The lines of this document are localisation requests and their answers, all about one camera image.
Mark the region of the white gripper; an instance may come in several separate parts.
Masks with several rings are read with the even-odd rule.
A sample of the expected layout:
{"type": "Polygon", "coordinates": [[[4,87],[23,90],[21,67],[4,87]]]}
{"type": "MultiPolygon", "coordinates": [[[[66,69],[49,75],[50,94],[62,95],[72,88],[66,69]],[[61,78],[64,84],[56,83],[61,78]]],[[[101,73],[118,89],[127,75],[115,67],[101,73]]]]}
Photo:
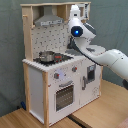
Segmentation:
{"type": "Polygon", "coordinates": [[[73,19],[73,18],[81,19],[80,13],[81,13],[81,11],[77,5],[71,6],[71,9],[70,9],[70,18],[71,19],[73,19]]]}

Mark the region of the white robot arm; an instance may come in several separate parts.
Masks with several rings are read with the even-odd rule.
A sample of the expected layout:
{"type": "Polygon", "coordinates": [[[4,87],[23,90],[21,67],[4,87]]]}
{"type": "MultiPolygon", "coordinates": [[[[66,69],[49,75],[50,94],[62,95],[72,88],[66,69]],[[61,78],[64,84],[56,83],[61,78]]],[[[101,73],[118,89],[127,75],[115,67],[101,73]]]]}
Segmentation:
{"type": "Polygon", "coordinates": [[[81,22],[77,5],[71,6],[68,27],[74,40],[74,49],[94,63],[110,68],[123,79],[123,86],[128,90],[128,57],[117,49],[106,51],[104,47],[91,45],[96,31],[90,24],[81,22]]]}

